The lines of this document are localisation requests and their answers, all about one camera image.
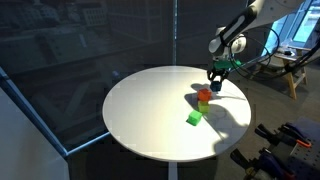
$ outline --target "gray floor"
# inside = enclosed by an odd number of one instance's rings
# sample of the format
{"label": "gray floor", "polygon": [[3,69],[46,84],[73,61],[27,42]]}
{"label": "gray floor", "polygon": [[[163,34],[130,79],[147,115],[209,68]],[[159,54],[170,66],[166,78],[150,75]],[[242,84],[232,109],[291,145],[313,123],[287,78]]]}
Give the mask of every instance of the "gray floor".
{"label": "gray floor", "polygon": [[[247,96],[252,109],[251,124],[243,138],[216,159],[192,163],[178,163],[180,180],[243,179],[244,170],[230,158],[238,148],[247,159],[257,158],[258,151],[269,143],[254,133],[263,123],[268,129],[277,129],[285,122],[306,117],[320,122],[320,64],[307,67],[308,85],[300,84],[297,100],[289,96],[283,79],[268,82],[248,81],[235,72],[229,79]],[[122,148],[112,137],[77,152],[68,158],[72,180],[94,179],[168,179],[168,164],[139,157]]]}

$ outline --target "red block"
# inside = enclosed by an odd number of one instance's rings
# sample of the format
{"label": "red block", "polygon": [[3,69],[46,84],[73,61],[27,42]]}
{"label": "red block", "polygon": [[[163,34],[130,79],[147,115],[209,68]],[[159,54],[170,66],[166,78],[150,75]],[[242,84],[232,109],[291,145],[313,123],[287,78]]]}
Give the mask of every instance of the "red block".
{"label": "red block", "polygon": [[198,91],[198,100],[200,101],[209,101],[211,98],[211,91],[208,89],[200,89]]}

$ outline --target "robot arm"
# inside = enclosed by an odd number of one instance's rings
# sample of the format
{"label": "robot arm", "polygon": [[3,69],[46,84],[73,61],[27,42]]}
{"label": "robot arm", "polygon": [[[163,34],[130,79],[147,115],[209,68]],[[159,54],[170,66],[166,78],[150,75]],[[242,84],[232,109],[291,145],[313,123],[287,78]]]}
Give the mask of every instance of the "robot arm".
{"label": "robot arm", "polygon": [[226,60],[229,48],[233,53],[243,51],[246,45],[241,33],[258,26],[270,24],[297,9],[304,0],[254,0],[229,25],[219,28],[216,37],[209,44],[213,55],[212,65],[207,72],[212,82],[216,76],[221,76],[220,83],[227,78],[226,69],[217,70],[214,63]]}

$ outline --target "white round table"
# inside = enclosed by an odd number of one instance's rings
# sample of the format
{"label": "white round table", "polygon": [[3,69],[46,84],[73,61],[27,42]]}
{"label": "white round table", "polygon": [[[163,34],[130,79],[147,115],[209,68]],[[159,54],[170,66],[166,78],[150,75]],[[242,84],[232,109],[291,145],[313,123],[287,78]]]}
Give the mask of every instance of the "white round table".
{"label": "white round table", "polygon": [[216,156],[235,144],[251,119],[249,103],[228,80],[212,92],[209,113],[199,124],[187,121],[197,110],[197,91],[209,88],[205,70],[163,66],[132,74],[116,84],[103,104],[111,135],[127,149],[151,159],[189,162]]}

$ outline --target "green block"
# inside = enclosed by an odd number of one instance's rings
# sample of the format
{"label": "green block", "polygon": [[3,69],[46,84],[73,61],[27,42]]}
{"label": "green block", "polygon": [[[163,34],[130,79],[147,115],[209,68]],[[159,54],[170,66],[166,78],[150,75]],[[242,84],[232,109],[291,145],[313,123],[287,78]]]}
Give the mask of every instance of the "green block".
{"label": "green block", "polygon": [[218,61],[218,62],[214,63],[214,67],[216,69],[229,69],[229,68],[233,68],[233,66],[234,67],[241,66],[241,62],[239,60],[236,60],[234,63],[234,62],[225,60],[225,61]]}
{"label": "green block", "polygon": [[198,101],[199,112],[208,113],[209,112],[209,102],[207,101]]}
{"label": "green block", "polygon": [[196,126],[200,122],[201,117],[202,117],[202,113],[201,112],[193,110],[189,114],[189,118],[188,118],[187,122],[192,124],[192,125],[194,125],[194,126]]}

